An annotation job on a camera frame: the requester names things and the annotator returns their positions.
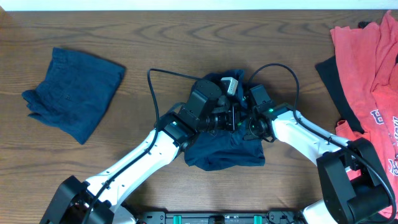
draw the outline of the red cloth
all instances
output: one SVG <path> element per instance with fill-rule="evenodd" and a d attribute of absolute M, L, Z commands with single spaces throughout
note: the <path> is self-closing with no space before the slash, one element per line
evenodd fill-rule
<path fill-rule="evenodd" d="M 364 134 L 354 133 L 343 121 L 336 133 L 351 140 L 370 140 L 398 195 L 398 22 L 390 13 L 380 25 L 372 22 L 364 29 L 335 27 L 331 36 L 344 94 L 365 130 Z M 349 173 L 350 178 L 358 175 Z M 391 208 L 381 214 L 390 217 Z"/>

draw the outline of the navy blue cloth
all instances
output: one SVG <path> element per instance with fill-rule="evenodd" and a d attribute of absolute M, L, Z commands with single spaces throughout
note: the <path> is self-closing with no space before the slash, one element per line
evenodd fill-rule
<path fill-rule="evenodd" d="M 105 114 L 125 68 L 92 55 L 54 48 L 45 80 L 22 97 L 31 118 L 84 144 Z"/>
<path fill-rule="evenodd" d="M 229 70 L 218 74 L 211 73 L 204 78 L 218 82 L 223 77 L 233 77 L 239 81 L 234 99 L 247 108 L 243 100 L 243 70 Z M 200 133 L 196 143 L 185 152 L 188 166 L 197 166 L 205 171 L 222 170 L 232 166 L 263 166 L 266 158 L 261 140 L 244 141 L 246 123 L 240 125 L 234 133 L 217 130 L 216 135 Z"/>

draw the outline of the wooden tabletop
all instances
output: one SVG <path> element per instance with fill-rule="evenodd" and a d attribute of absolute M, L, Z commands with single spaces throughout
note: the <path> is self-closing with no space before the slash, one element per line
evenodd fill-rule
<path fill-rule="evenodd" d="M 279 62 L 298 75 L 298 109 L 334 132 L 340 116 L 314 65 L 333 53 L 329 30 L 380 21 L 384 11 L 10 12 L 0 19 L 0 223 L 37 223 L 71 175 L 85 180 L 126 155 L 155 121 L 146 70 L 202 77 Z M 28 118 L 21 93 L 45 77 L 53 47 L 82 50 L 127 67 L 108 112 L 86 144 Z M 191 80 L 153 74 L 160 113 L 186 101 Z M 294 102 L 282 68 L 256 77 L 278 103 Z M 303 208 L 322 197 L 317 168 L 295 149 L 264 142 L 264 167 L 205 172 L 183 156 L 150 176 L 128 199 L 168 211 Z"/>

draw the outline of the black cloth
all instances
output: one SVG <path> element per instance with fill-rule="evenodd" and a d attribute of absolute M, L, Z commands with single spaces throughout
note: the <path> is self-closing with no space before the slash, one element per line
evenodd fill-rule
<path fill-rule="evenodd" d="M 223 77 L 238 80 L 234 99 L 247 108 L 243 100 L 243 70 L 229 70 L 224 73 L 211 73 L 204 78 L 217 82 Z M 189 166 L 197 166 L 205 171 L 221 170 L 232 166 L 263 166 L 266 163 L 261 140 L 244 141 L 246 123 L 234 133 L 217 130 L 215 136 L 200 133 L 196 143 L 185 152 L 184 159 Z"/>
<path fill-rule="evenodd" d="M 338 69 L 336 64 L 336 56 L 315 65 L 323 83 L 328 90 L 331 99 L 335 103 L 338 112 L 342 119 L 347 120 L 351 130 L 359 133 L 364 133 L 364 130 L 355 116 L 354 111 L 349 107 L 347 99 L 344 95 L 343 87 L 341 86 L 340 78 L 338 76 Z"/>
<path fill-rule="evenodd" d="M 101 121 L 125 68 L 92 55 L 54 48 L 45 80 L 22 97 L 40 122 L 84 144 Z"/>

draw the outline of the black cable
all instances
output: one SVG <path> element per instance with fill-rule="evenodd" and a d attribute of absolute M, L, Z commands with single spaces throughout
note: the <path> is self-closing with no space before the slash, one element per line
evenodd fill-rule
<path fill-rule="evenodd" d="M 293 106 L 293 116 L 294 116 L 294 119 L 296 120 L 296 122 L 298 122 L 298 124 L 300 124 L 301 126 L 303 126 L 306 129 L 308 129 L 312 133 L 314 133 L 317 136 L 321 137 L 322 139 L 327 140 L 327 141 L 333 143 L 334 145 L 342 148 L 348 154 L 350 154 L 351 156 L 355 157 L 360 163 L 362 163 L 370 172 L 372 172 L 380 180 L 384 190 L 388 194 L 389 201 L 390 201 L 391 206 L 392 206 L 392 213 L 391 213 L 391 216 L 386 221 L 382 221 L 382 222 L 373 221 L 373 222 L 370 222 L 370 223 L 391 223 L 391 222 L 393 222 L 395 217 L 396 217 L 396 213 L 397 213 L 397 205 L 396 205 L 393 193 L 390 191 L 390 189 L 388 188 L 388 186 L 385 183 L 385 181 L 383 180 L 383 178 L 376 172 L 376 170 L 373 168 L 373 166 L 371 164 L 369 164 L 369 162 L 366 159 L 363 159 L 362 157 L 360 157 L 357 153 L 355 153 L 351 149 L 349 149 L 346 146 L 334 141 L 333 138 L 331 138 L 331 136 L 326 137 L 326 136 L 318 133 L 317 131 L 313 130 L 312 128 L 310 128 L 306 124 L 304 124 L 302 122 L 302 120 L 297 117 L 297 103 L 299 102 L 300 84 L 299 84 L 299 80 L 298 80 L 296 74 L 293 72 L 293 70 L 291 68 L 289 68 L 286 65 L 280 64 L 280 63 L 270 63 L 270 64 L 267 64 L 267 65 L 264 65 L 261 68 L 257 69 L 257 71 L 255 71 L 253 73 L 253 75 L 250 77 L 250 79 L 248 81 L 248 84 L 251 82 L 251 80 L 254 78 L 254 76 L 257 75 L 257 73 L 259 73 L 263 68 L 266 68 L 266 67 L 269 67 L 269 66 L 280 66 L 280 67 L 286 68 L 292 74 L 292 76 L 293 76 L 293 78 L 294 78 L 294 80 L 296 82 L 296 97 L 294 99 L 294 106 Z"/>
<path fill-rule="evenodd" d="M 134 160 L 129 162 L 122 169 L 117 171 L 117 173 L 115 173 L 111 178 L 109 178 L 107 181 L 105 181 L 105 183 L 102 186 L 102 188 L 100 188 L 98 193 L 95 195 L 95 197 L 91 201 L 90 206 L 88 207 L 87 212 L 86 212 L 86 214 L 84 216 L 84 219 L 82 221 L 82 224 L 86 224 L 87 223 L 88 217 L 90 216 L 90 213 L 91 213 L 91 211 L 92 211 L 92 209 L 94 207 L 94 204 L 97 202 L 97 200 L 99 199 L 101 194 L 104 192 L 104 190 L 107 189 L 110 186 L 111 182 L 114 181 L 126 169 L 131 167 L 135 162 L 137 162 L 139 159 L 144 157 L 144 155 L 146 155 L 148 153 L 150 154 L 149 151 L 152 149 L 152 147 L 154 146 L 154 144 L 156 142 L 157 136 L 159 134 L 159 108 L 157 106 L 157 101 L 156 101 L 154 87 L 152 86 L 152 82 L 150 81 L 150 71 L 163 72 L 163 73 L 167 73 L 167 74 L 170 74 L 170 75 L 176 75 L 176 76 L 179 76 L 179 77 L 190 78 L 190 79 L 193 79 L 193 80 L 201 80 L 201 78 L 198 78 L 198 77 L 193 77 L 193 76 L 190 76 L 190 75 L 184 75 L 184 74 L 180 74 L 180 73 L 177 73 L 177 72 L 170 72 L 170 71 L 166 71 L 166 70 L 162 70 L 162 69 L 158 69 L 158 68 L 151 68 L 151 69 L 148 70 L 148 72 L 147 72 L 148 85 L 149 85 L 150 94 L 152 95 L 152 99 L 154 101 L 155 114 L 156 114 L 156 128 L 155 128 L 154 138 L 153 138 L 152 142 L 150 143 L 150 145 L 148 146 L 148 148 L 146 148 L 141 155 L 139 155 L 137 158 L 135 158 Z"/>

